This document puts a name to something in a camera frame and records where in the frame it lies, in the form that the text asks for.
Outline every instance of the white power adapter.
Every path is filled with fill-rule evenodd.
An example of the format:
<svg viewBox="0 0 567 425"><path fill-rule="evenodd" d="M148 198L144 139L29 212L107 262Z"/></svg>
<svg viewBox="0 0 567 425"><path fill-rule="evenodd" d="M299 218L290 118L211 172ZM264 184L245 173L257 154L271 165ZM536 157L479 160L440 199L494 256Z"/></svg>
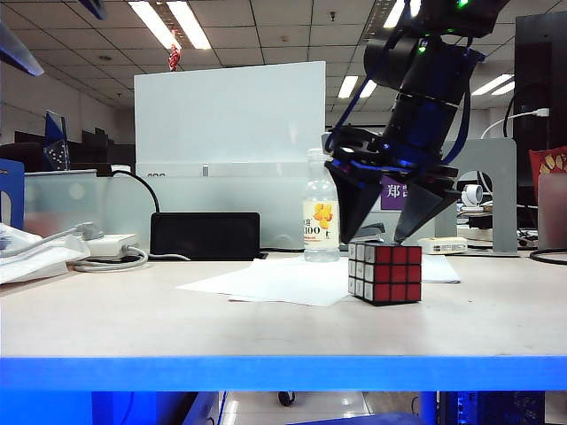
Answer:
<svg viewBox="0 0 567 425"><path fill-rule="evenodd" d="M90 249L89 259L121 259L129 255L127 246L136 246L138 237L129 235L104 235L98 239L85 241Z"/></svg>

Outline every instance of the sheet of paper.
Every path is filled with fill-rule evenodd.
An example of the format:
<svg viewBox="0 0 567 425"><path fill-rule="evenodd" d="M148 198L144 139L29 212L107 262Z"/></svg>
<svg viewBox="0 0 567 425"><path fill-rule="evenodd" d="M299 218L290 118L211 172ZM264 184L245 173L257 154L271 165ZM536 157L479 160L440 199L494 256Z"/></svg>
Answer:
<svg viewBox="0 0 567 425"><path fill-rule="evenodd" d="M310 263L303 257L260 260L244 270L189 283L179 289L227 294L234 301L329 306L348 295L348 261Z"/></svg>
<svg viewBox="0 0 567 425"><path fill-rule="evenodd" d="M422 256L422 282L459 283L461 278L444 255Z"/></svg>

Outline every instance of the whiteboard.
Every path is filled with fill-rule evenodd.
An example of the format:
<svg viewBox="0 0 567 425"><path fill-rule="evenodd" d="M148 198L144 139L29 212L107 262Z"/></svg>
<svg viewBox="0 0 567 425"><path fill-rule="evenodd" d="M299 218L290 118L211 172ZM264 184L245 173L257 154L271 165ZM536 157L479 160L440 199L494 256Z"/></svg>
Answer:
<svg viewBox="0 0 567 425"><path fill-rule="evenodd" d="M303 62L135 77L136 168L306 162L321 146L325 64Z"/></svg>

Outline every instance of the desk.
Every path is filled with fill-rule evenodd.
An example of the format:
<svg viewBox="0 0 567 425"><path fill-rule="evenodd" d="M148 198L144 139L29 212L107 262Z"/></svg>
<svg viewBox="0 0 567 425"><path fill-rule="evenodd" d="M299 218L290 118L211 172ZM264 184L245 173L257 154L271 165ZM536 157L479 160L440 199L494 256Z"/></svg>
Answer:
<svg viewBox="0 0 567 425"><path fill-rule="evenodd" d="M462 284L424 284L422 303L386 307L176 288L247 263L151 263L1 287L0 389L567 389L567 268L450 261Z"/></svg>

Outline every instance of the wall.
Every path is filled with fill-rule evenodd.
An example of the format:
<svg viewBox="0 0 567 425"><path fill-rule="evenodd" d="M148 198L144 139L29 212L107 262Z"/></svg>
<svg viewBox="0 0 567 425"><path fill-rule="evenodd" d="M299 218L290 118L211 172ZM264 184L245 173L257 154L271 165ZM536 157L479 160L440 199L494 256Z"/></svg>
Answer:
<svg viewBox="0 0 567 425"><path fill-rule="evenodd" d="M133 128L132 136L120 130L117 110L49 75L32 77L4 65L1 82L0 144L12 143L15 130L42 135L47 109L66 118L68 140L80 142L81 130L93 132L95 127L104 129L117 143L121 143L119 135L133 138Z"/></svg>

